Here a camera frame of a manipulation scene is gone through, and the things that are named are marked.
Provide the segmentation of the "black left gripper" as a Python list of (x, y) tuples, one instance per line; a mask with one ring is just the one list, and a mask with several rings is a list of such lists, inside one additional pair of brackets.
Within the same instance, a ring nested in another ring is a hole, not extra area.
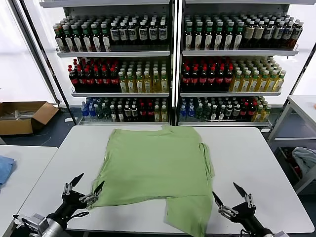
[(93, 204), (98, 200), (98, 196), (102, 191), (104, 181), (102, 181), (96, 189), (88, 194), (84, 195), (77, 191), (72, 191), (73, 188), (83, 177), (84, 173), (76, 176), (70, 183), (65, 183), (62, 195), (62, 204), (53, 213), (53, 219), (55, 221), (70, 221), (73, 218), (83, 217), (88, 215), (87, 211), (74, 215), (77, 210), (86, 209), (87, 204)]

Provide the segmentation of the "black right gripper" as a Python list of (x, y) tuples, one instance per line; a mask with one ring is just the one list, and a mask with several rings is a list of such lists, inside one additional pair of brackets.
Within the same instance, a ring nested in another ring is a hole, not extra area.
[(232, 219), (233, 223), (240, 223), (247, 232), (252, 234), (259, 234), (263, 232), (265, 229), (262, 224), (255, 217), (254, 201), (252, 198), (252, 194), (248, 194), (241, 186), (237, 183), (233, 182), (234, 187), (244, 198), (245, 202), (234, 206), (232, 209), (230, 207), (225, 206), (220, 198), (213, 191), (213, 197), (215, 199), (215, 203), (218, 206), (218, 212), (227, 219)]

